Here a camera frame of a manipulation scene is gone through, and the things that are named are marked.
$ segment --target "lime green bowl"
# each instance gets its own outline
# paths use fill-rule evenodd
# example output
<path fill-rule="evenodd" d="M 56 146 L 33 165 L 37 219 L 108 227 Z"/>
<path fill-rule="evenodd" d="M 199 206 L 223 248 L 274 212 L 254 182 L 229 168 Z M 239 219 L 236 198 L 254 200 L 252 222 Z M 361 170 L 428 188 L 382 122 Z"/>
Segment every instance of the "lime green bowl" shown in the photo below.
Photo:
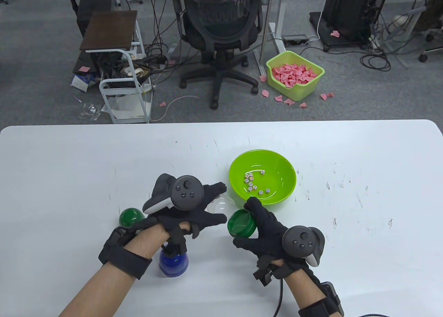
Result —
<path fill-rule="evenodd" d="M 245 175 L 252 173 L 256 191 L 248 192 Z M 229 169 L 229 182 L 234 191 L 244 200 L 257 197 L 263 205 L 274 205 L 288 198 L 296 188 L 297 176 L 294 167 L 282 155 L 266 149 L 254 149 L 239 155 Z"/>

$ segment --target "chair wheel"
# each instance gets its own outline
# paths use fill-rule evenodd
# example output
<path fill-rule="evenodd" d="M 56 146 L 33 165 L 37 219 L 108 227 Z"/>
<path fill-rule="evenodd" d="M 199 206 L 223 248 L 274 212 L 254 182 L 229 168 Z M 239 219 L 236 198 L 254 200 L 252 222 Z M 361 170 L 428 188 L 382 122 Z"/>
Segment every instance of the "chair wheel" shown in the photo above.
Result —
<path fill-rule="evenodd" d="M 428 35 L 426 35 L 426 42 L 431 42 L 434 41 L 434 35 L 429 33 Z"/>
<path fill-rule="evenodd" d="M 427 55 L 426 54 L 421 54 L 420 57 L 418 57 L 418 60 L 422 63 L 427 61 Z"/>

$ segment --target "chair base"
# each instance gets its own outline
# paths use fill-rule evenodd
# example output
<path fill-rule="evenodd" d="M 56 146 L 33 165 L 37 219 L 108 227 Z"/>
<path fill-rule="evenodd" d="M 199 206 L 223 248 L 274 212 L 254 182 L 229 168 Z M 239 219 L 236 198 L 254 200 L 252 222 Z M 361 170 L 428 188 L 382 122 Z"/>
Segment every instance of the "chair base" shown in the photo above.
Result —
<path fill-rule="evenodd" d="M 243 67 L 248 66 L 248 57 L 246 55 L 236 56 L 233 59 L 227 61 L 226 52 L 217 51 L 215 60 L 210 61 L 209 64 L 211 65 L 210 67 L 190 71 L 181 75 L 180 88 L 186 88 L 187 81 L 191 79 L 214 77 L 215 79 L 212 91 L 212 99 L 209 106 L 211 109 L 214 110 L 218 108 L 218 97 L 224 78 L 236 79 L 251 84 L 251 93 L 258 94 L 257 80 L 248 76 L 247 74 L 232 70 L 232 68 L 234 68 L 238 64 L 242 64 Z"/>

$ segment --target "green lid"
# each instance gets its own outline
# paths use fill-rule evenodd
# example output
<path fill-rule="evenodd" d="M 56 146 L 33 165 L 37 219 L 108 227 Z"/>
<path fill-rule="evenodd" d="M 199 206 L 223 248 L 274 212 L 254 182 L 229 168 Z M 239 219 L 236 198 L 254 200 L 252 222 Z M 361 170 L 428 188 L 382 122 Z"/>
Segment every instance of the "green lid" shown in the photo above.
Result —
<path fill-rule="evenodd" d="M 118 222 L 121 226 L 131 227 L 133 224 L 143 219 L 144 214 L 138 208 L 127 208 L 120 214 Z"/>
<path fill-rule="evenodd" d="M 228 231 L 231 236 L 245 237 L 251 236 L 257 224 L 252 214 L 247 210 L 238 210 L 228 220 Z"/>

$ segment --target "office chair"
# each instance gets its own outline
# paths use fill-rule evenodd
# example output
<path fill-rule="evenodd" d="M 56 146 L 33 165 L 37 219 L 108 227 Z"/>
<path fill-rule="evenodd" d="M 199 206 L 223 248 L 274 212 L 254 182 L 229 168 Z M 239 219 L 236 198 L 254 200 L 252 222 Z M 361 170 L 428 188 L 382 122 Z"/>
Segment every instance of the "office chair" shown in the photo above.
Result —
<path fill-rule="evenodd" d="M 214 77 L 211 109 L 218 108 L 220 87 L 224 78 L 237 79 L 252 85 L 251 93 L 258 93 L 258 81 L 233 70 L 248 66 L 248 57 L 234 57 L 233 50 L 244 51 L 257 40 L 262 29 L 261 0 L 173 0 L 180 38 L 201 51 L 201 62 L 210 66 L 180 76 L 180 88 L 196 78 Z"/>

